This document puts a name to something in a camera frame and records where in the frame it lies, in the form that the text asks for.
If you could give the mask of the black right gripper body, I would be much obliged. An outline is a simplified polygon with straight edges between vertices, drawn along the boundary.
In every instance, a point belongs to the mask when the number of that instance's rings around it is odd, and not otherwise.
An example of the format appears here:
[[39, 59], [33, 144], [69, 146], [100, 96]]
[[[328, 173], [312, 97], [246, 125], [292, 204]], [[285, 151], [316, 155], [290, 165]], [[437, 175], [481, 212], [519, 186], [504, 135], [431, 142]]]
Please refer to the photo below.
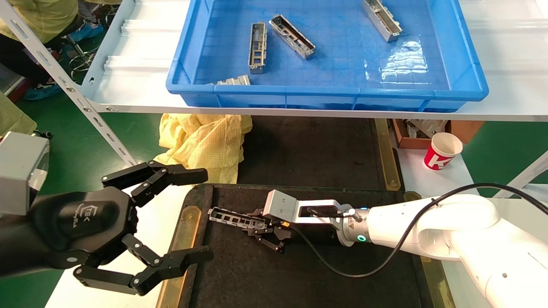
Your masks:
[[312, 244], [340, 245], [335, 228], [330, 225], [318, 224], [293, 224], [283, 226], [279, 222], [269, 222], [268, 228], [274, 233], [273, 239], [284, 244], [305, 244], [306, 241], [291, 226], [296, 227]]

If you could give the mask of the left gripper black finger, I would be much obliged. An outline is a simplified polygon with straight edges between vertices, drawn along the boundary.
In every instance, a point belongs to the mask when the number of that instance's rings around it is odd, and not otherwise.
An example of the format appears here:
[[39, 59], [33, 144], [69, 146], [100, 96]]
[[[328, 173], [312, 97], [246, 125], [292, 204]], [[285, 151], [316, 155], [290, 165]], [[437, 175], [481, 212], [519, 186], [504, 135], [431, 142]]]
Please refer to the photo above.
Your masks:
[[137, 185], [131, 191], [131, 200], [136, 207], [143, 207], [170, 185], [186, 186], [208, 181], [204, 168], [186, 169], [183, 165], [164, 165], [155, 160], [130, 166], [124, 170], [102, 177], [103, 187], [123, 190]]
[[86, 287], [144, 296], [162, 281], [183, 277], [191, 265], [211, 261], [214, 257], [208, 246], [174, 250], [160, 257], [132, 234], [125, 235], [121, 242], [125, 250], [146, 265], [143, 271], [130, 275], [100, 269], [100, 261], [88, 261], [75, 269], [74, 277]]

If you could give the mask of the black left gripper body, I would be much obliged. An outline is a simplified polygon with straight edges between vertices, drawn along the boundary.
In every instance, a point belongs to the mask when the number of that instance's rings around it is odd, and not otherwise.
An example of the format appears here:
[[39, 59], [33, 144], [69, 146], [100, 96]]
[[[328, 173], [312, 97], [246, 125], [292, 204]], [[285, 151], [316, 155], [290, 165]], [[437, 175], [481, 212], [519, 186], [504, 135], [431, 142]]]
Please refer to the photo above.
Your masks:
[[1, 276], [105, 265], [137, 222], [131, 197], [116, 188], [39, 196], [26, 215], [1, 216]]

